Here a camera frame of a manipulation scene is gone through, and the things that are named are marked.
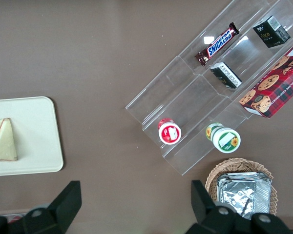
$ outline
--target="woven basket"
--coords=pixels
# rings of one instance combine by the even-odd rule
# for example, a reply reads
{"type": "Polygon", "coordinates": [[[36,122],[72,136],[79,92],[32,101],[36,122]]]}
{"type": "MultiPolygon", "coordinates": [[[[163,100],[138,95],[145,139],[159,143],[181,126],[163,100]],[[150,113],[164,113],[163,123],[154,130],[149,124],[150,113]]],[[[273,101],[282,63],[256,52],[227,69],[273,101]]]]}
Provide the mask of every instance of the woven basket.
{"type": "MultiPolygon", "coordinates": [[[[270,179],[273,179],[272,174],[261,164],[253,161],[248,161],[243,158],[231,158],[218,164],[209,174],[206,180],[205,188],[208,191],[213,201],[217,201],[217,179],[225,173],[234,172],[263,172],[270,179]]],[[[272,187],[270,195],[270,214],[277,213],[277,191],[272,187]]]]}

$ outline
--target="black box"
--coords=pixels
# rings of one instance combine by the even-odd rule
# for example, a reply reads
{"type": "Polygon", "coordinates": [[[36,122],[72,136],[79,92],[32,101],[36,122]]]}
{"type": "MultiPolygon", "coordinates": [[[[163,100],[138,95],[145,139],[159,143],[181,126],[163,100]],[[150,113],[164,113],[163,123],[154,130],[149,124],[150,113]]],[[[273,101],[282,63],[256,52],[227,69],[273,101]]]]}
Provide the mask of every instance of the black box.
{"type": "Polygon", "coordinates": [[[236,89],[242,83],[240,78],[224,63],[219,62],[210,67],[210,71],[227,87],[236,89]]]}
{"type": "Polygon", "coordinates": [[[274,16],[257,23],[253,29],[269,48],[284,44],[290,38],[290,35],[274,16]]]}

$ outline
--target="brown table surface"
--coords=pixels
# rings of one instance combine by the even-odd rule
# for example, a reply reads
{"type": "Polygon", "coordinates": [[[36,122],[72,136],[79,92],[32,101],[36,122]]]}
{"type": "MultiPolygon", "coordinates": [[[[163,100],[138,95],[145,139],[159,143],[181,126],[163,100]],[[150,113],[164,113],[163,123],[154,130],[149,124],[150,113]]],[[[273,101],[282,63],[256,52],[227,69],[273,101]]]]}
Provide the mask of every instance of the brown table surface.
{"type": "Polygon", "coordinates": [[[0,99],[52,98],[64,157],[56,173],[0,176],[0,214],[80,180],[68,233],[183,234],[195,222],[191,181],[243,157],[272,172],[277,215],[293,228],[293,98],[271,119],[245,121],[238,151],[213,150],[184,176],[125,110],[229,2],[0,1],[0,99]]]}

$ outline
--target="chocolate chip cookie box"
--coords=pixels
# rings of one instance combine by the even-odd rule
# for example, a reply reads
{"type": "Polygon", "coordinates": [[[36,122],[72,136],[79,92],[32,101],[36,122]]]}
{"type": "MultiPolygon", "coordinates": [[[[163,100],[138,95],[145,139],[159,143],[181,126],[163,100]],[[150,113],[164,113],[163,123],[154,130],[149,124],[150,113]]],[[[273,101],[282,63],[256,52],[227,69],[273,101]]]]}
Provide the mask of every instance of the chocolate chip cookie box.
{"type": "Polygon", "coordinates": [[[250,113],[272,117],[293,97],[293,48],[239,101],[250,113]]]}

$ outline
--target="small round container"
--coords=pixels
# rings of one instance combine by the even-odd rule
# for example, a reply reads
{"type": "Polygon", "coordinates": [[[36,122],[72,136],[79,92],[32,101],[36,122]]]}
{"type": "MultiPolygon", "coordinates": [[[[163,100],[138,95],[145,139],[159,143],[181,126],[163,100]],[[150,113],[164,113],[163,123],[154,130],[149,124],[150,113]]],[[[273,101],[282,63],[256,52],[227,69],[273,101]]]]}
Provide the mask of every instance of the small round container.
{"type": "Polygon", "coordinates": [[[240,135],[221,123],[209,125],[206,129],[206,137],[213,142],[216,149],[226,154],[236,151],[241,144],[240,135]]]}
{"type": "Polygon", "coordinates": [[[181,129],[170,118],[164,118],[158,123],[158,135],[167,145],[176,144],[181,138],[181,129]]]}

